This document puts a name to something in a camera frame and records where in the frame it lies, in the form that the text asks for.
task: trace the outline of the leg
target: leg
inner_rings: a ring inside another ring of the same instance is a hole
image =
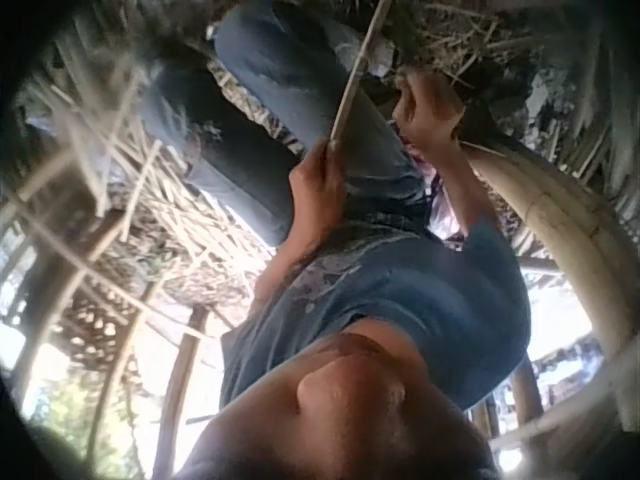
[[[193,161],[186,182],[237,213],[267,244],[293,217],[296,157],[229,103],[204,67],[163,62],[142,101],[147,130]]]
[[[251,1],[227,14],[215,40],[226,68],[306,148],[329,134],[348,78],[326,46],[323,28],[291,4]],[[422,175],[362,93],[351,112],[346,146],[352,160],[347,175],[353,196],[384,199],[401,210],[389,213],[424,207]]]

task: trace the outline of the hand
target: hand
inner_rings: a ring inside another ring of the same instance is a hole
[[[293,225],[284,248],[296,256],[313,252],[342,220],[346,191],[339,148],[321,140],[289,174]]]
[[[452,143],[462,115],[462,101],[442,75],[403,69],[396,85],[402,95],[393,111],[400,133],[423,152]]]

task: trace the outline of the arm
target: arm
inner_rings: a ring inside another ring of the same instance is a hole
[[[499,226],[491,200],[471,169],[453,129],[464,113],[462,102],[441,76],[405,70],[398,79],[402,96],[393,112],[400,132],[442,177],[462,232],[469,234],[481,219]]]
[[[440,173],[449,203],[465,237],[482,219],[489,220],[500,231],[500,223],[489,195],[458,143],[451,141],[423,154]]]
[[[293,224],[289,235],[256,281],[249,310],[264,308],[289,274],[313,254],[342,220],[346,192],[340,151],[321,141],[289,174]]]

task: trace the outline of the person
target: person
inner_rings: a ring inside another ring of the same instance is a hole
[[[394,119],[443,179],[466,237],[456,252],[425,228],[423,176],[364,94],[344,140],[327,142],[348,72],[326,25],[252,1],[215,36],[224,66],[305,146],[302,161],[225,99],[198,55],[156,58],[147,129],[189,159],[187,183],[277,246],[249,318],[222,337],[220,412],[177,478],[497,478],[463,411],[522,359],[529,306],[452,138],[462,107],[441,77],[400,76]]]

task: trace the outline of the blue t-shirt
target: blue t-shirt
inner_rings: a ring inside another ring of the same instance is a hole
[[[263,312],[222,337],[221,407],[364,316],[403,329],[433,382],[462,409],[507,377],[529,343],[527,291],[491,223],[475,225],[455,252],[411,231],[348,222]]]

